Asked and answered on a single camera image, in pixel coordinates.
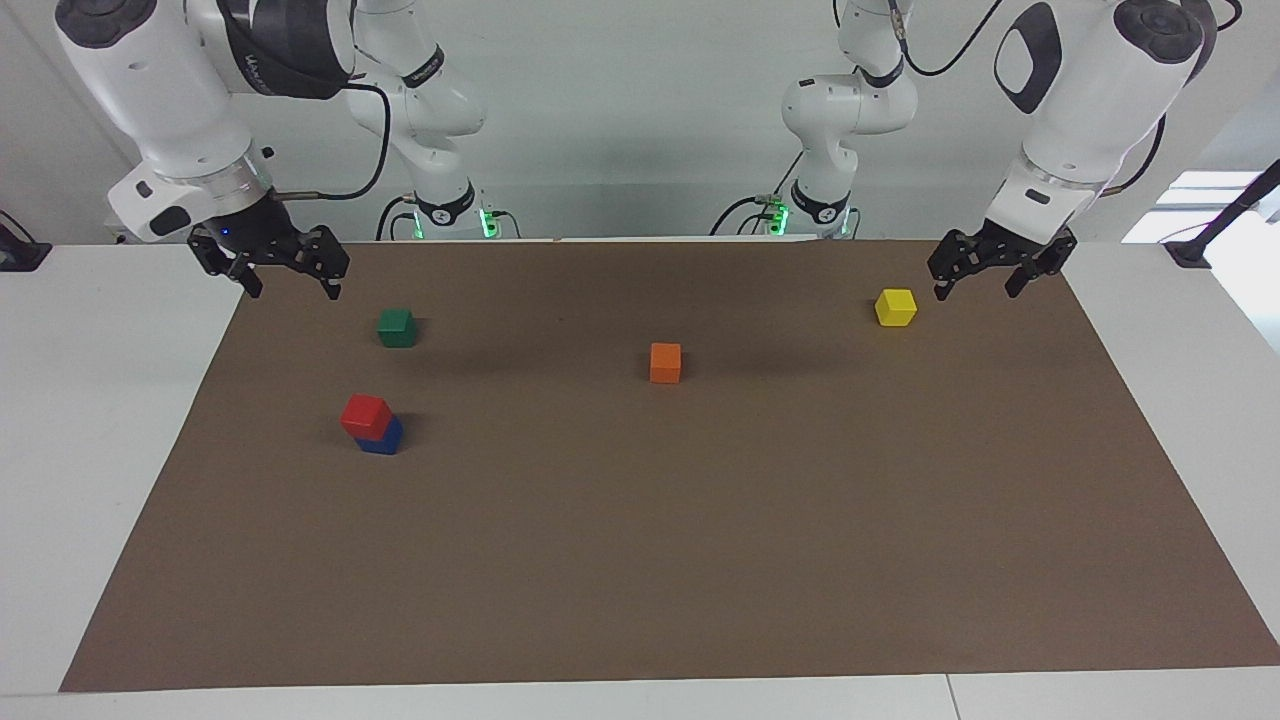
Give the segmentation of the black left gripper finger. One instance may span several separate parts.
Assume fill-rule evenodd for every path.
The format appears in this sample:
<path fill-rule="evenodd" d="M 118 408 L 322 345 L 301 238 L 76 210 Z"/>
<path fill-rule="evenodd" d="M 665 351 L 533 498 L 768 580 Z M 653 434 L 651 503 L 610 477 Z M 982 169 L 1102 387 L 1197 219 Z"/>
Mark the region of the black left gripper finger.
<path fill-rule="evenodd" d="M 946 301 L 956 283 L 986 269 L 983 238 L 964 232 L 948 232 L 928 258 L 934 281 L 934 296 Z"/>
<path fill-rule="evenodd" d="M 1041 277 L 1059 275 L 1076 246 L 1074 234 L 1057 234 L 1044 249 L 1024 252 L 1005 283 L 1006 295 L 1016 299 L 1028 284 Z"/>

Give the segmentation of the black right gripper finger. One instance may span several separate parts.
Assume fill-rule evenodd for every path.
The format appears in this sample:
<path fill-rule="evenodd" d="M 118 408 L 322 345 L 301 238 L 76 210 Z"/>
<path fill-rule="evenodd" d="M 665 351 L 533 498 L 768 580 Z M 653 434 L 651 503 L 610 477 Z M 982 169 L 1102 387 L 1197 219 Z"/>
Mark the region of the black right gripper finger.
<path fill-rule="evenodd" d="M 228 256 L 206 229 L 192 229 L 188 236 L 188 247 L 206 274 L 225 277 L 239 284 L 251 299 L 261 296 L 262 282 L 252 263 L 241 255 Z"/>
<path fill-rule="evenodd" d="M 294 234 L 294 270 L 317 281 L 330 301 L 340 297 L 340 282 L 349 269 L 349 255 L 328 225 Z"/>

